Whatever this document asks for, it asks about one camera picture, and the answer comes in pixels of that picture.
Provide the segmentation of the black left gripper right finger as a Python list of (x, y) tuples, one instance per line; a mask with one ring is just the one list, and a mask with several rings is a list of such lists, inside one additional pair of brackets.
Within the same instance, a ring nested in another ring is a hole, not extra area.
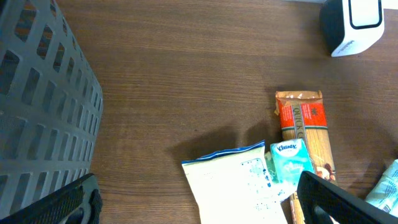
[(304, 171), (297, 188), (306, 224), (395, 224), (397, 218)]

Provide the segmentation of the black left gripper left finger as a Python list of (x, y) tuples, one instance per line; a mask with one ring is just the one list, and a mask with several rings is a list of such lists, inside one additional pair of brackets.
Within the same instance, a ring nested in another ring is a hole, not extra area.
[(97, 179), (89, 173), (3, 218), (1, 224), (99, 224), (102, 206)]

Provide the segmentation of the mint green wipes pack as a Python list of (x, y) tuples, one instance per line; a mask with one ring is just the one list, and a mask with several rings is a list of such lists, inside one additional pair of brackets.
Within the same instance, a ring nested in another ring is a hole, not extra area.
[(365, 201), (397, 217), (397, 159), (382, 174)]

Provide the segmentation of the teal tissue pack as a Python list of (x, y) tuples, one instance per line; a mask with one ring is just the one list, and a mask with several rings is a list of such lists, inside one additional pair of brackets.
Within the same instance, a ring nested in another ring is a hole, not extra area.
[(271, 145), (278, 181), (297, 186), (303, 171), (314, 168), (303, 139), (290, 139)]
[(266, 160), (269, 174), (271, 176), (274, 185), (274, 190), (276, 191), (277, 194), (277, 198), (279, 199), (280, 202), (283, 202), (296, 191), (297, 186), (289, 182), (279, 182), (271, 153), (270, 152), (265, 153), (264, 157)]

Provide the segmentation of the orange spaghetti pack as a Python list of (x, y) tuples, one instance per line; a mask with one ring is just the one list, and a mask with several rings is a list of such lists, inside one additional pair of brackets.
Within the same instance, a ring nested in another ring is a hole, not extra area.
[(315, 174), (337, 185), (322, 93), (277, 91), (275, 99), (282, 138), (303, 139)]

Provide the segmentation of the cream blue snack bag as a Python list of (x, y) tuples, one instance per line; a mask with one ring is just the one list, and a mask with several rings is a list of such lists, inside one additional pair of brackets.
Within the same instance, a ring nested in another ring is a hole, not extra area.
[(260, 141), (182, 162), (202, 224), (286, 223), (265, 149)]

